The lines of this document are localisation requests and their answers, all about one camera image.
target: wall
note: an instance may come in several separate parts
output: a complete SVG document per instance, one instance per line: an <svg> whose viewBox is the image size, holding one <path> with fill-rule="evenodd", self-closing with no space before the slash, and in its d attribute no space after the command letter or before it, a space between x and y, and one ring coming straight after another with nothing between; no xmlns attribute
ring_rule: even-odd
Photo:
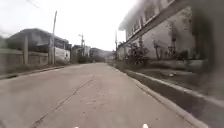
<svg viewBox="0 0 224 128"><path fill-rule="evenodd" d="M39 66L48 64L47 53L29 52L28 65ZM0 49L0 73L23 66L23 52L12 49Z"/></svg>
<svg viewBox="0 0 224 128"><path fill-rule="evenodd" d="M70 61L70 51L55 47L55 59L56 61Z"/></svg>

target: asphalt road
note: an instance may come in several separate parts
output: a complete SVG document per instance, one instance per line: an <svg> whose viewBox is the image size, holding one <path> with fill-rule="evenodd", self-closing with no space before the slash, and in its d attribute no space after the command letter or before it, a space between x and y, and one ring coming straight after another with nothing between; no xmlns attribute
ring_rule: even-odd
<svg viewBox="0 0 224 128"><path fill-rule="evenodd" d="M0 81L0 128L192 128L106 64Z"/></svg>

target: house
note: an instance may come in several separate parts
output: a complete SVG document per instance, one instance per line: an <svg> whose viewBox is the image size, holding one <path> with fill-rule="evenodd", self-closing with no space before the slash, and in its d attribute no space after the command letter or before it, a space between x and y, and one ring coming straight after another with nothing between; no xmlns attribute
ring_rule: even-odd
<svg viewBox="0 0 224 128"><path fill-rule="evenodd" d="M21 50L25 37L28 39L28 50L33 52L49 51L49 44L52 39L52 34L38 29L24 29L7 39L8 46L13 49ZM55 60L70 61L71 44L66 39L55 36Z"/></svg>
<svg viewBox="0 0 224 128"><path fill-rule="evenodd" d="M129 53L130 44L139 46L139 42L148 49L150 59L173 59L174 53L193 58L191 19L187 0L139 0L119 26L126 31L126 42L118 48L118 58Z"/></svg>

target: window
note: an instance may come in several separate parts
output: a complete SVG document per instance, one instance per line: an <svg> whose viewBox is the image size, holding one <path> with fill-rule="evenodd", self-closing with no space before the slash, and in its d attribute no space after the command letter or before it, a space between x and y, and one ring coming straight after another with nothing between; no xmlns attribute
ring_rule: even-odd
<svg viewBox="0 0 224 128"><path fill-rule="evenodd" d="M134 32L140 28L138 20L134 24Z"/></svg>
<svg viewBox="0 0 224 128"><path fill-rule="evenodd" d="M145 20L148 21L155 15L155 5L152 3L145 10Z"/></svg>
<svg viewBox="0 0 224 128"><path fill-rule="evenodd" d="M132 36L132 29L128 30L128 37L131 37L131 36Z"/></svg>

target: overcast sky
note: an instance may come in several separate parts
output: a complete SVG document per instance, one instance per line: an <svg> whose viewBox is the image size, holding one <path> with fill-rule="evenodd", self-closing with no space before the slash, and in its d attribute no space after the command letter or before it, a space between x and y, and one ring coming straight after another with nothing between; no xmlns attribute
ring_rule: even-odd
<svg viewBox="0 0 224 128"><path fill-rule="evenodd" d="M7 36L25 28L52 32L57 10L55 34L80 44L83 32L86 45L115 49L115 30L136 0L0 0L0 34ZM125 39L124 33L118 39Z"/></svg>

